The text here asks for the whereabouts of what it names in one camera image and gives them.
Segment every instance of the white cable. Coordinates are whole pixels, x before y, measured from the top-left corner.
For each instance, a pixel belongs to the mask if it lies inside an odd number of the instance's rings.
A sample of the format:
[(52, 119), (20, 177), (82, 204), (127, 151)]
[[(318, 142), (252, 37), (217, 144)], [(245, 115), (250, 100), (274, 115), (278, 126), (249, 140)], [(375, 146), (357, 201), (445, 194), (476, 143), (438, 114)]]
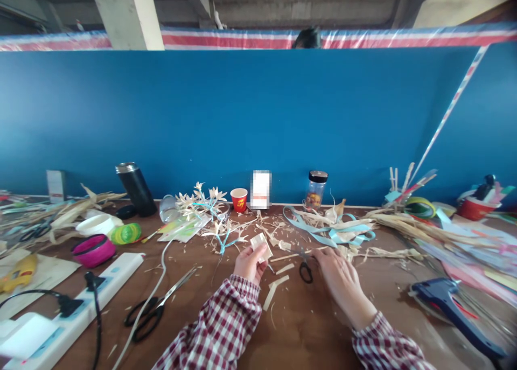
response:
[[(187, 227), (191, 223), (192, 223), (192, 221), (189, 221), (186, 224), (184, 224), (183, 226), (178, 227), (176, 229), (176, 231), (174, 232), (174, 235), (178, 234), (180, 231), (182, 231), (185, 227)], [(120, 355), (119, 355), (119, 357), (117, 359), (117, 362), (113, 366), (113, 370), (116, 370), (118, 368), (118, 366), (120, 365), (120, 362), (122, 362), (122, 358), (124, 357), (125, 352), (127, 351), (128, 347), (129, 347), (129, 344), (131, 343), (131, 338), (133, 337), (133, 334), (135, 333), (135, 330), (138, 327), (138, 321), (140, 320), (140, 316), (142, 316), (142, 313), (144, 312), (144, 309), (147, 306), (147, 304), (149, 303), (149, 300), (151, 299), (151, 297), (153, 297), (155, 295), (156, 291), (158, 290), (158, 287), (162, 283), (163, 277), (165, 277), (165, 273), (167, 272), (167, 266), (165, 265), (165, 252), (167, 251), (167, 248), (169, 247), (169, 245), (172, 243), (173, 240), (174, 240), (174, 238), (171, 239), (169, 241), (169, 243), (167, 243), (167, 245), (163, 249), (163, 252), (162, 252), (162, 267), (163, 267), (162, 275), (161, 275), (160, 279), (158, 280), (158, 283), (156, 284), (155, 288), (152, 290), (151, 294), (149, 295), (149, 297), (145, 301), (144, 305), (142, 306), (142, 308), (140, 308), (140, 312), (138, 313), (138, 316), (135, 319), (135, 323), (133, 324), (133, 328), (131, 329), (131, 332), (129, 333), (128, 340), (125, 342), (125, 346), (122, 349), (122, 352), (120, 353)]]

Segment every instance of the red paper cup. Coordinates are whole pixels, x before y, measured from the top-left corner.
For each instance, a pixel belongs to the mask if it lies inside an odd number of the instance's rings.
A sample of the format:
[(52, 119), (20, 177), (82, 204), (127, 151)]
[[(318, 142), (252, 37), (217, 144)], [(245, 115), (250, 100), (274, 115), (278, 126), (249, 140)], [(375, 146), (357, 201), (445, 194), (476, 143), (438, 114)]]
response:
[(230, 192), (232, 196), (233, 208), (237, 212), (246, 211), (246, 198), (248, 198), (248, 190), (234, 189)]
[(461, 215), (463, 218), (478, 221), (500, 206), (501, 203), (485, 203), (473, 197), (466, 197), (458, 209), (458, 215)]

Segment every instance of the pink bowl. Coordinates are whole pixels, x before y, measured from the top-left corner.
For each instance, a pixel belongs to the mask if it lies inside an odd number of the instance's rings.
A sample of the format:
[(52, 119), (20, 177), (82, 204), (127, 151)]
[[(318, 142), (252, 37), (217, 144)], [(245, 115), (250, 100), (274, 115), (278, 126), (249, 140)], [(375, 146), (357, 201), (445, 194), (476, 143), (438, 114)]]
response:
[(95, 268), (115, 255), (115, 245), (104, 234), (92, 235), (72, 249), (74, 259), (87, 268)]

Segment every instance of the blue glue gun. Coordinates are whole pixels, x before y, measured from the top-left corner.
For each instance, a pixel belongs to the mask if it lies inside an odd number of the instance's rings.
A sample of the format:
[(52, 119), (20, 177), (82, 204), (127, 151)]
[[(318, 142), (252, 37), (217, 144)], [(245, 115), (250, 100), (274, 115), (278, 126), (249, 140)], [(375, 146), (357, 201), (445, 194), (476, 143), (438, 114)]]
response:
[(429, 309), (428, 305), (437, 306), (465, 338), (490, 360), (504, 358), (506, 352), (470, 323), (452, 299), (452, 295), (459, 290), (459, 282), (449, 278), (434, 278), (411, 285), (409, 295), (426, 309)]

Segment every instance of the hand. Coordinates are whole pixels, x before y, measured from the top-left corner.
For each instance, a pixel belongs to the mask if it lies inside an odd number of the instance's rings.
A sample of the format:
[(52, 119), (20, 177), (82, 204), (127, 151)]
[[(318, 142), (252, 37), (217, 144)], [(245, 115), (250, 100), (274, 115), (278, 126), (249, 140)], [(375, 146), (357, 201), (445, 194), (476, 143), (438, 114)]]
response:
[(257, 247), (255, 251), (253, 251), (251, 246), (244, 249), (235, 260), (233, 274), (241, 276), (255, 285), (260, 286), (260, 279), (268, 267), (268, 262), (264, 261), (259, 263), (259, 258), (264, 254), (267, 248), (267, 245), (263, 243)]
[(369, 326), (375, 319), (377, 309), (363, 293), (354, 266), (337, 249), (314, 250), (313, 256), (318, 261), (333, 299), (353, 327), (360, 331)]

